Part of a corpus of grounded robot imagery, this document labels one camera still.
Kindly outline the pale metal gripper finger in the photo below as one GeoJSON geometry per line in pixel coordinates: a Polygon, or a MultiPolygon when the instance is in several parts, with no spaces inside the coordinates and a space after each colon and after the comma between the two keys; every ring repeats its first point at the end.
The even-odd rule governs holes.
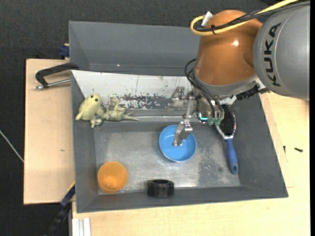
{"type": "Polygon", "coordinates": [[[190,122],[178,123],[174,133],[173,145],[180,146],[182,144],[182,141],[185,140],[192,131],[193,128],[190,122]]]}
{"type": "Polygon", "coordinates": [[[171,96],[171,108],[181,108],[185,102],[185,87],[176,87],[171,96]]]}

